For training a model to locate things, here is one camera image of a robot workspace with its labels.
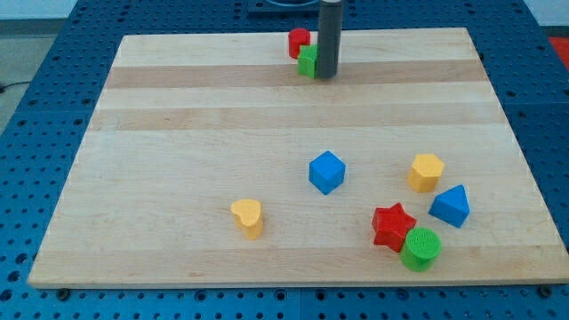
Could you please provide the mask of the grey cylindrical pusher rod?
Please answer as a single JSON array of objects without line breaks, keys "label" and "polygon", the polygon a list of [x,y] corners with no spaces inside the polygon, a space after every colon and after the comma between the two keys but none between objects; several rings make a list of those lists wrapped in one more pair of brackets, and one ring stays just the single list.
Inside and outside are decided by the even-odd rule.
[{"label": "grey cylindrical pusher rod", "polygon": [[343,17],[342,0],[320,0],[317,33],[317,76],[331,79],[337,74]]}]

